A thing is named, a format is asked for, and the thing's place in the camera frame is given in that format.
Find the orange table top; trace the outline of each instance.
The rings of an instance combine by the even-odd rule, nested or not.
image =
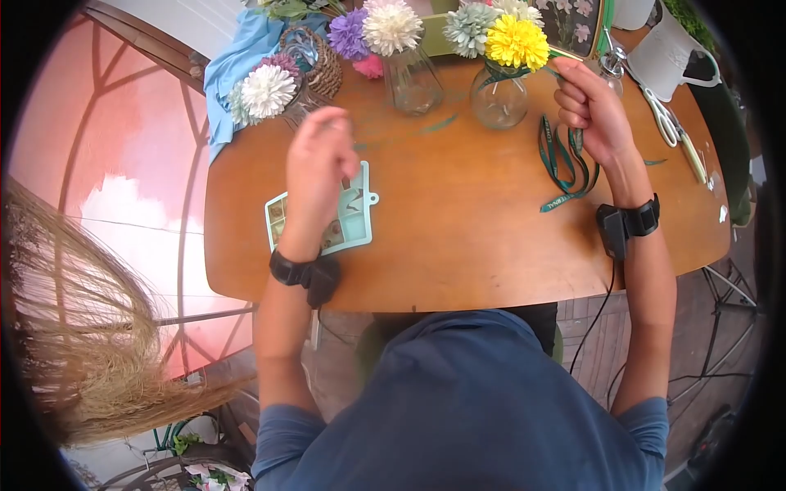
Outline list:
[[[630,46],[643,32],[615,32]],[[327,308],[350,311],[468,310],[528,305],[604,293],[611,276],[594,213],[611,203],[605,176],[586,197],[541,213],[561,191],[538,154],[538,123],[556,122],[556,80],[546,71],[525,85],[530,109],[511,130],[489,130],[472,114],[468,88],[480,60],[436,60],[446,96],[420,118],[385,104],[384,82],[344,66],[336,105],[352,114],[358,153],[369,161],[373,242],[336,253],[343,280]],[[674,270],[687,273],[729,248],[722,178],[714,191],[694,178],[681,146],[660,136],[637,84],[624,79],[623,103],[661,203],[660,224]],[[707,174],[718,157],[687,86],[668,104],[703,152]],[[285,191],[292,132],[278,119],[235,134],[208,175],[204,246],[211,288],[259,300],[270,258],[264,205]],[[585,156],[591,165],[592,160]],[[624,288],[623,281],[615,289]]]

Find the right hand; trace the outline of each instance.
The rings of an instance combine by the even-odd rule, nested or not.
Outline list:
[[[584,148],[595,162],[606,167],[635,156],[634,136],[616,92],[581,61],[558,57],[554,65],[564,78],[554,92],[560,119],[584,129]]]
[[[340,183],[360,170],[352,125],[342,108],[320,108],[298,129],[287,155],[287,218],[278,249],[294,262],[314,260],[336,218]]]

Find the glass vase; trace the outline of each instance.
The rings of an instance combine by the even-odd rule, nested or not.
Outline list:
[[[507,130],[521,123],[530,107],[524,80],[530,73],[522,68],[503,67],[485,60],[469,90],[472,112],[484,126]]]
[[[281,117],[292,128],[292,131],[297,131],[310,113],[319,108],[333,105],[330,99],[309,88],[306,77],[301,77],[296,83],[298,83],[297,93],[281,113]]]
[[[436,68],[420,44],[381,58],[385,91],[393,107],[418,116],[442,102],[444,91]]]

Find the yellow flower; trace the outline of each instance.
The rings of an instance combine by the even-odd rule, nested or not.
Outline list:
[[[501,65],[518,68],[525,64],[535,71],[549,60],[545,34],[531,20],[503,15],[489,28],[487,36],[486,56]]]

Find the blue fabric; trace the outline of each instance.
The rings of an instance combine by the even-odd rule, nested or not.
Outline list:
[[[327,426],[291,405],[260,415],[256,491],[656,490],[666,401],[615,419],[501,310],[436,313],[392,340]]]
[[[288,26],[288,21],[270,19],[264,9],[244,9],[237,14],[237,32],[232,44],[224,49],[204,69],[204,95],[208,102],[210,122],[210,163],[232,141],[235,131],[243,126],[232,121],[226,96],[238,80],[259,64],[259,60],[278,51],[278,39]],[[328,17],[314,13],[298,21],[324,38]]]

